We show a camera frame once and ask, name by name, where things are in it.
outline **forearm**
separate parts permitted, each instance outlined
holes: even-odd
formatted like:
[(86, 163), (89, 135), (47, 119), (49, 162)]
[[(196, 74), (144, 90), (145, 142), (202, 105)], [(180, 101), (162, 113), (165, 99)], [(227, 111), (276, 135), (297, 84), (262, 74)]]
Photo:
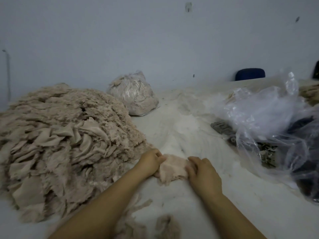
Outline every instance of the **forearm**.
[(226, 196), (204, 198), (203, 201), (223, 239), (265, 239)]
[(144, 180), (139, 171), (129, 170), (50, 238), (111, 238), (117, 221)]

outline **person's left hand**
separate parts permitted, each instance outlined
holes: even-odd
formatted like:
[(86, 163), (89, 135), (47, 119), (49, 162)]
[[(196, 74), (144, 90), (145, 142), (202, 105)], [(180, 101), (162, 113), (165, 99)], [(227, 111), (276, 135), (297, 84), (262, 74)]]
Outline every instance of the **person's left hand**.
[(142, 154), (134, 169), (139, 170), (147, 178), (153, 175), (165, 160), (166, 158), (163, 157), (158, 149), (151, 149)]

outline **blue chair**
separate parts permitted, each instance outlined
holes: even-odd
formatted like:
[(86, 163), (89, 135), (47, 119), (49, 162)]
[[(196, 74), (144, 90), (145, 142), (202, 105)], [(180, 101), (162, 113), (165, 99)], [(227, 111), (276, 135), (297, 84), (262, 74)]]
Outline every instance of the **blue chair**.
[(235, 81), (238, 80), (252, 80), (257, 78), (264, 78), (266, 77), (265, 71), (259, 68), (248, 68), (248, 69), (241, 69), (237, 72), (235, 76)]

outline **clear plastic bag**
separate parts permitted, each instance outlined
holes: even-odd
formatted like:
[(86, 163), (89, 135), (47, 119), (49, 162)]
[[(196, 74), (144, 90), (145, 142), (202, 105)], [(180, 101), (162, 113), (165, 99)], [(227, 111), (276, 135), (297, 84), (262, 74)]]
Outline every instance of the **clear plastic bag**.
[(107, 93), (121, 100), (130, 115), (144, 116), (159, 103), (141, 71), (117, 77)]
[(215, 114), (233, 128), (234, 143), (250, 171), (297, 185), (309, 200), (319, 202), (318, 108), (298, 96), (292, 73), (281, 79), (281, 88), (235, 90)]

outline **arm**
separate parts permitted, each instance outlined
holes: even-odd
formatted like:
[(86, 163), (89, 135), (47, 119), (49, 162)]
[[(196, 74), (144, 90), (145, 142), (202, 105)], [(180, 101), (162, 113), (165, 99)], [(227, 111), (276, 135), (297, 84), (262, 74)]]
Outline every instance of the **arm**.
[(187, 166), (189, 182), (201, 197), (223, 239), (266, 239), (222, 193), (221, 178), (207, 158), (189, 157), (197, 167)]
[(117, 221), (138, 186), (154, 174), (163, 161), (165, 158), (158, 149), (144, 153), (133, 169), (75, 214), (50, 239), (111, 238)]

